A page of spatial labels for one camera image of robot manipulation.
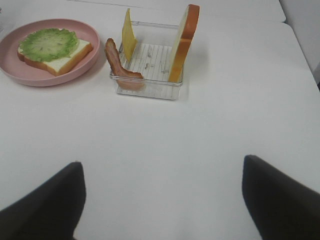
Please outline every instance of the bacon strip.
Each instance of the bacon strip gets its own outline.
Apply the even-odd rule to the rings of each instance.
[[[114,75],[126,78],[143,79],[144,77],[140,72],[128,71],[121,66],[119,52],[117,50],[116,44],[112,38],[108,38],[105,43],[104,52],[106,59],[108,60],[111,70]],[[138,91],[145,84],[140,82],[130,82],[125,80],[117,80],[117,83],[122,89]]]

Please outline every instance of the yellow cheese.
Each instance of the yellow cheese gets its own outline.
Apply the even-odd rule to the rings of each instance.
[[[122,28],[122,46],[127,61],[131,60],[132,54],[135,51],[136,44],[137,39],[134,35],[134,30],[132,29],[130,8],[128,8],[125,14],[124,24]]]

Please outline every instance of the plastic tray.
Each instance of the plastic tray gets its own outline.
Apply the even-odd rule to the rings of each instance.
[[[179,82],[168,82],[168,77],[169,57],[179,26],[137,21],[131,23],[137,45],[128,62],[121,44],[118,50],[120,61],[125,69],[141,73],[143,79],[117,76],[110,71],[116,93],[177,100],[183,83],[183,69]]]

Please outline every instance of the toast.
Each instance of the toast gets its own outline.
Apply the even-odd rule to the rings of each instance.
[[[62,57],[52,61],[40,62],[30,60],[21,53],[22,49],[20,47],[17,49],[17,55],[21,61],[25,62],[31,67],[48,71],[54,76],[60,76],[71,71],[71,69],[77,65],[77,63],[79,63],[92,49],[93,47],[90,42],[79,39],[79,44],[76,50],[74,50],[70,56]]]
[[[198,5],[189,4],[184,12],[170,53],[169,64],[171,68],[168,82],[177,83],[180,79],[182,68],[197,28],[199,11],[200,7]]]

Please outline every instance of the table surface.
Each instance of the table surface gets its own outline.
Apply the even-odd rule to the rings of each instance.
[[[188,4],[201,7],[201,14],[225,18],[242,18],[284,22],[286,16],[279,0],[70,0],[99,5],[120,5],[131,8],[184,11]]]
[[[14,28],[70,18],[94,27],[102,45],[121,41],[125,6],[16,2],[2,7]],[[131,16],[180,21],[143,8]],[[177,101],[118,95],[109,71],[101,46],[88,72],[61,85],[25,86],[0,72],[0,209],[80,161],[79,240],[254,240],[245,155],[320,192],[320,94],[286,24],[201,15]]]

